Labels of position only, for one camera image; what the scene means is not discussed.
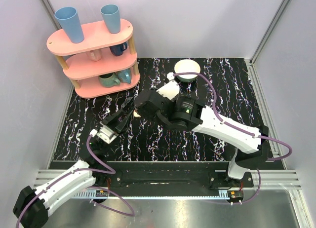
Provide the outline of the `white earbud charging case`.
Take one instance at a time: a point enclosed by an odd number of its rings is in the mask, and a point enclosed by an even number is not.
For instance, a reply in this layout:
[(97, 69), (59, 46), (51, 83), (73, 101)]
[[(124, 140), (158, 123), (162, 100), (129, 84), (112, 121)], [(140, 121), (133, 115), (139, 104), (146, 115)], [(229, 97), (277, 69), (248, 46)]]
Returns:
[(133, 112), (133, 115), (134, 115), (134, 117), (136, 117), (136, 118), (140, 118), (140, 117), (141, 117), (136, 111)]

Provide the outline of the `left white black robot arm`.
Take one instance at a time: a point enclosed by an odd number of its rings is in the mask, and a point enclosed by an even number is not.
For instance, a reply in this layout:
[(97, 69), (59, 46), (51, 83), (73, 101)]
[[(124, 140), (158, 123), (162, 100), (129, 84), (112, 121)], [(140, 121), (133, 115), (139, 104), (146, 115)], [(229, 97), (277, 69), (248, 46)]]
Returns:
[(78, 160), (71, 168), (41, 186), (23, 188), (13, 208), (16, 226), (41, 228), (57, 208), (77, 193), (93, 185), (104, 185), (106, 176), (114, 175), (116, 171), (101, 159), (102, 152), (95, 144), (103, 142), (109, 145), (125, 132), (133, 111), (133, 107), (125, 105), (90, 131), (86, 141), (87, 159)]

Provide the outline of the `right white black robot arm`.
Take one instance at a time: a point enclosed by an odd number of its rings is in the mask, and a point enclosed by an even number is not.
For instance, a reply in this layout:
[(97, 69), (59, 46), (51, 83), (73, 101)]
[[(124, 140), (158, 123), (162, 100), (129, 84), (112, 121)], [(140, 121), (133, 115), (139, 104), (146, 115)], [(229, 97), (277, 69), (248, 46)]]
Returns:
[(269, 145), (264, 139), (268, 127), (250, 127), (224, 116), (218, 119), (204, 102), (176, 90), (143, 90), (134, 107), (141, 117), (167, 129), (202, 133), (233, 145), (236, 150), (224, 174), (230, 187), (237, 186), (245, 172), (268, 160)]

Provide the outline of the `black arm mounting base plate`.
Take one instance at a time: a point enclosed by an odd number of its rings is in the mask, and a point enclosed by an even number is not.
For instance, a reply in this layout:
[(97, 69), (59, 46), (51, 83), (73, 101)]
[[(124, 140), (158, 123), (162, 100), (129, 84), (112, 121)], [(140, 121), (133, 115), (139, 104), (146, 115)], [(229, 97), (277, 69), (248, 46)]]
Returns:
[(98, 185), (110, 184), (111, 188), (131, 186), (197, 185), (204, 188), (252, 188), (254, 182), (250, 172), (242, 179), (228, 177), (227, 162), (123, 162), (109, 161), (116, 172), (103, 174), (94, 172)]

